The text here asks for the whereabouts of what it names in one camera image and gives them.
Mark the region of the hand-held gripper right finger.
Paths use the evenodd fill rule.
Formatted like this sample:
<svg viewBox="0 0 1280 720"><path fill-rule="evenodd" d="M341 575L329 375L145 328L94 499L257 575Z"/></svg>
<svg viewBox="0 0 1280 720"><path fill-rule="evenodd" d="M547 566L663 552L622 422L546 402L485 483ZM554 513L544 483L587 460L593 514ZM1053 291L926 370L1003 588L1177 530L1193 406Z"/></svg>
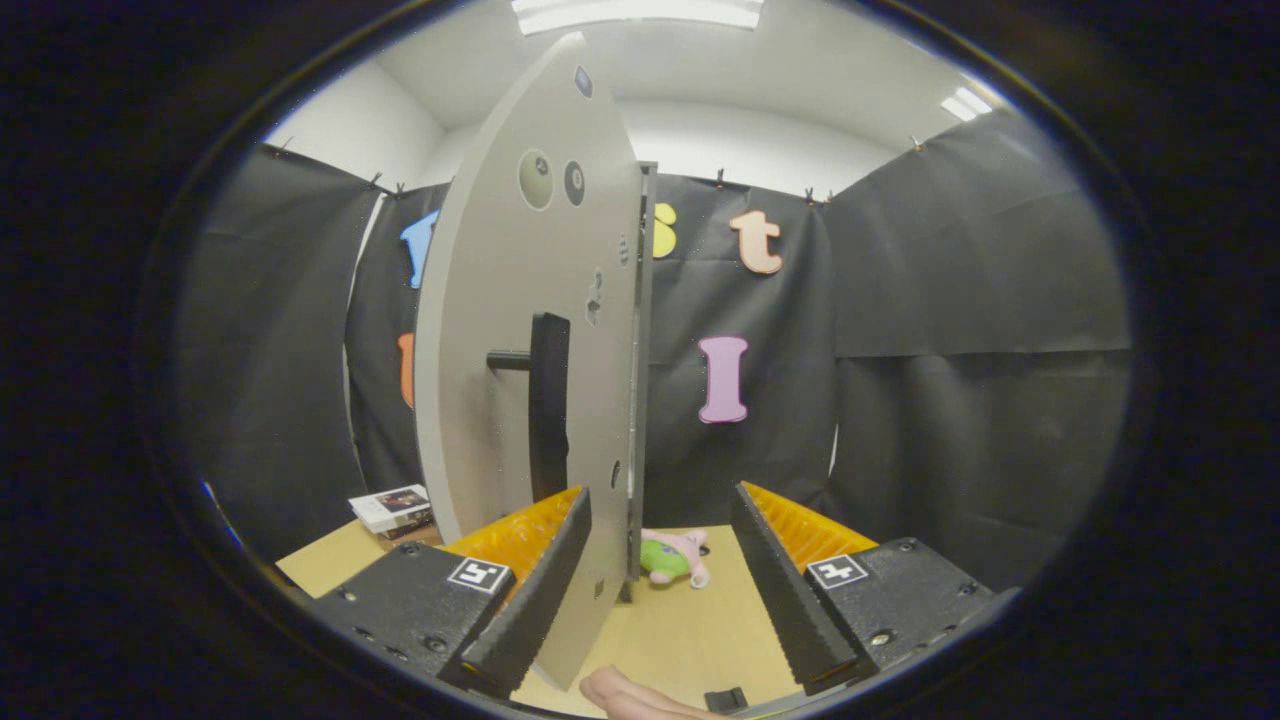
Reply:
<svg viewBox="0 0 1280 720"><path fill-rule="evenodd" d="M730 524L808 694L919 659L1010 598L922 539L878 543L751 483L735 487Z"/></svg>

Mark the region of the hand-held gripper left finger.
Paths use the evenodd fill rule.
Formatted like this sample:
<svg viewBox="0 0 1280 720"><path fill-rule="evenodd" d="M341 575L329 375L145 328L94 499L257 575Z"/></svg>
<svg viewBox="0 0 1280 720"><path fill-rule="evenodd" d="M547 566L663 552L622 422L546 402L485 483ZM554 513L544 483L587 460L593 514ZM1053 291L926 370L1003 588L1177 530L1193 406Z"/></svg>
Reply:
<svg viewBox="0 0 1280 720"><path fill-rule="evenodd" d="M456 546L406 542L314 609L411 676L507 698L547 641L591 528L591 496L575 486Z"/></svg>

